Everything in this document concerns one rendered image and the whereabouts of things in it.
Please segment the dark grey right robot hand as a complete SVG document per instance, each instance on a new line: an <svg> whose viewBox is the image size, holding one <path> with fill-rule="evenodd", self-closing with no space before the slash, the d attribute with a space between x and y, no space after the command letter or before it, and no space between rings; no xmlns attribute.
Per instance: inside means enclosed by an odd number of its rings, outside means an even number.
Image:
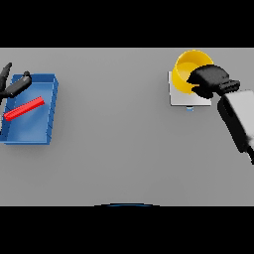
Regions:
<svg viewBox="0 0 254 254"><path fill-rule="evenodd" d="M202 65L194 69L187 83L193 85L192 92L205 99L212 98L214 93L222 96L235 92L240 87L239 80L231 79L224 68L214 64Z"/></svg>

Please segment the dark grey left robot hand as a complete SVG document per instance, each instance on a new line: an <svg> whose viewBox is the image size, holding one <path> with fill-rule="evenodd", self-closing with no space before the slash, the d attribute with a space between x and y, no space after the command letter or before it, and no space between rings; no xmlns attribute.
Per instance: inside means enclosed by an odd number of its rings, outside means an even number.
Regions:
<svg viewBox="0 0 254 254"><path fill-rule="evenodd" d="M0 71L0 104L4 98L14 98L32 84L32 77L28 71L25 71L20 79L7 86L7 78L12 67L7 63Z"/></svg>

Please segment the yellow bowl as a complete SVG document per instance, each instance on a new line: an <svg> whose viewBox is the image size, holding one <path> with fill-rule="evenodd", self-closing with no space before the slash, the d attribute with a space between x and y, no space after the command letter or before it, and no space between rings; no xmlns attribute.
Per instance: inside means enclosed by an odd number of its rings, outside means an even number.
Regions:
<svg viewBox="0 0 254 254"><path fill-rule="evenodd" d="M213 60L208 54L198 50L183 52L178 57L172 71L172 83L175 89L182 93L192 94L191 89L194 84L188 83L191 72L207 64L213 64Z"/></svg>

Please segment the red beaker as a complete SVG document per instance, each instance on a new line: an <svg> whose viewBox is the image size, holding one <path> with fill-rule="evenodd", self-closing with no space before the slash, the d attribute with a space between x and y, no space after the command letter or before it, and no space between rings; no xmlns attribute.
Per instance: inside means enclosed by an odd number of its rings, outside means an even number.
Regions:
<svg viewBox="0 0 254 254"><path fill-rule="evenodd" d="M34 110L37 107L40 107L44 104L45 104L44 99L41 96L39 96L25 104L22 104L12 110L9 110L4 114L4 119L6 121L12 121L13 119L20 117L21 115L24 115L29 111Z"/></svg>

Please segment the pale square measuring scale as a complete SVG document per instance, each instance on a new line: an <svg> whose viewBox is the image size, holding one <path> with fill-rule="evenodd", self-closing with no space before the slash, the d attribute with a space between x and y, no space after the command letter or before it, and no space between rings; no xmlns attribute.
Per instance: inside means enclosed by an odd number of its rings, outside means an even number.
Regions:
<svg viewBox="0 0 254 254"><path fill-rule="evenodd" d="M201 98L195 93L188 94L177 90L173 85L172 73L170 71L168 72L168 84L171 106L182 106L185 107L187 111L193 111L196 107L211 105L210 99Z"/></svg>

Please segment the blue tray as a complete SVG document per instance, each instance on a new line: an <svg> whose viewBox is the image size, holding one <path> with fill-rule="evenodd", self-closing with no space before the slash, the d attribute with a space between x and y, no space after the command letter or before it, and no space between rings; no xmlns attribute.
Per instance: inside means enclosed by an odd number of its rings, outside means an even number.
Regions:
<svg viewBox="0 0 254 254"><path fill-rule="evenodd" d="M6 145L49 145L52 140L54 114L59 83L54 73L32 74L32 84L15 98L7 98L4 112L8 112L37 97L44 104L18 116L12 121L2 118L0 143Z"/></svg>

